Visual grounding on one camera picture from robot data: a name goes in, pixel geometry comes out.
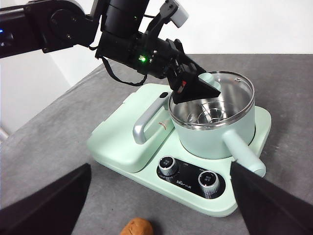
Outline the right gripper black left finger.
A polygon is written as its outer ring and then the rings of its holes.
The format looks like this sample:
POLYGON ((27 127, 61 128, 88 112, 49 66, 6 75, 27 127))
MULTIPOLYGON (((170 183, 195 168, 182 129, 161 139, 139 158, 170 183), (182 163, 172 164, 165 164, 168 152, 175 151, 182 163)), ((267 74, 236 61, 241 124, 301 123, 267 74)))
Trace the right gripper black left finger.
POLYGON ((83 164, 34 194, 0 211, 2 235, 70 235, 91 182, 83 164))

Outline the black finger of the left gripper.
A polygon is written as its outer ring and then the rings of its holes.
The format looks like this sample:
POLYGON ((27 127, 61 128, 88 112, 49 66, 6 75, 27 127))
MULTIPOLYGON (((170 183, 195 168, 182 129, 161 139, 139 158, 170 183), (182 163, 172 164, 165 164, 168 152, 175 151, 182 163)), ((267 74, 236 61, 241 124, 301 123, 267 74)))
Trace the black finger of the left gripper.
POLYGON ((172 100, 175 104, 180 104, 198 99, 216 98, 221 93, 221 85, 217 82, 213 74, 205 72, 193 77, 190 82, 182 80, 177 91, 172 92, 172 100))
POLYGON ((193 65, 195 67, 197 75, 207 72, 204 68, 202 68, 184 53, 182 45, 175 45, 175 48, 177 50, 177 55, 175 58, 175 76, 179 76, 181 65, 193 65))

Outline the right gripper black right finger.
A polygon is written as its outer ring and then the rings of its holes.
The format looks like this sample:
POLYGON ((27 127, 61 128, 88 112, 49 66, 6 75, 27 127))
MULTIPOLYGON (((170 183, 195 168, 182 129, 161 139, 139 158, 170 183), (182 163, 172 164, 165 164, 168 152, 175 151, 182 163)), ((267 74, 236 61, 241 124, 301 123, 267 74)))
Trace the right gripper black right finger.
POLYGON ((234 196, 251 235, 311 235, 313 207, 239 163, 230 168, 234 196))

